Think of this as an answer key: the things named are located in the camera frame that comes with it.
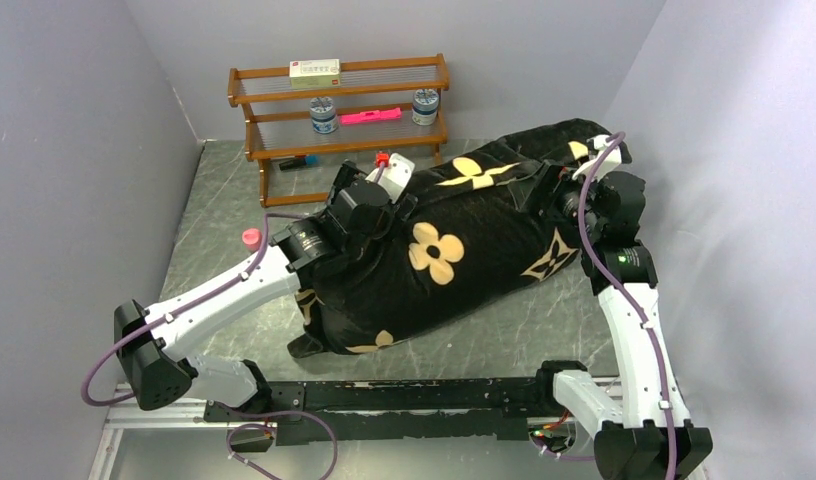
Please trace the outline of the black floral pillowcase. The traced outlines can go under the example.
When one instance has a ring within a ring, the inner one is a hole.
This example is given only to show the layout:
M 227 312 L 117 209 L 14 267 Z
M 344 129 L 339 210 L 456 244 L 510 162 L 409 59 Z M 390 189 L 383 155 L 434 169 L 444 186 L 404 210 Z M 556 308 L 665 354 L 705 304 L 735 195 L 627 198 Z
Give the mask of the black floral pillowcase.
M 288 344 L 302 359 L 364 354 L 440 327 L 570 265 L 574 223 L 557 209 L 522 212 L 513 188 L 543 161 L 576 169 L 605 128 L 573 118 L 510 133 L 416 172 L 417 204 L 348 270 L 296 295 L 303 331 Z

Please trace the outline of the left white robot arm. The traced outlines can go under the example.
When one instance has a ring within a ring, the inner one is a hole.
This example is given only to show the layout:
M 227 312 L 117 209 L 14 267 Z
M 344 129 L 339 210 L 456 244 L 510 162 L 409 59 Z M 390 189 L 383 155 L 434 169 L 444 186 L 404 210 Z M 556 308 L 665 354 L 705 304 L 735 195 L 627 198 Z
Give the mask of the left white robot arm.
M 116 356 L 139 407 L 157 410 L 187 397 L 222 403 L 245 420 L 261 418 L 273 400 L 257 364 L 207 357 L 197 347 L 270 301 L 358 269 L 416 205 L 406 191 L 414 169 L 400 154 L 370 173 L 346 161 L 322 210 L 263 235 L 246 260 L 170 300 L 117 307 Z

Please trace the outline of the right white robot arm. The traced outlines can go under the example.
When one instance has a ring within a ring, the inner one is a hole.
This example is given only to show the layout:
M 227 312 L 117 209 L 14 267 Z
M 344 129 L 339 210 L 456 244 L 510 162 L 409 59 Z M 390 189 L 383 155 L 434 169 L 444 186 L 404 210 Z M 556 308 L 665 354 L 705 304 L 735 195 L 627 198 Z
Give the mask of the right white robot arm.
M 598 181 L 543 162 L 522 210 L 572 227 L 582 268 L 611 333 L 621 399 L 581 366 L 552 362 L 533 392 L 537 408 L 565 410 L 578 439 L 589 438 L 604 479 L 693 479 L 713 450 L 709 429 L 694 425 L 670 365 L 659 315 L 658 278 L 638 239 L 645 182 L 627 172 Z

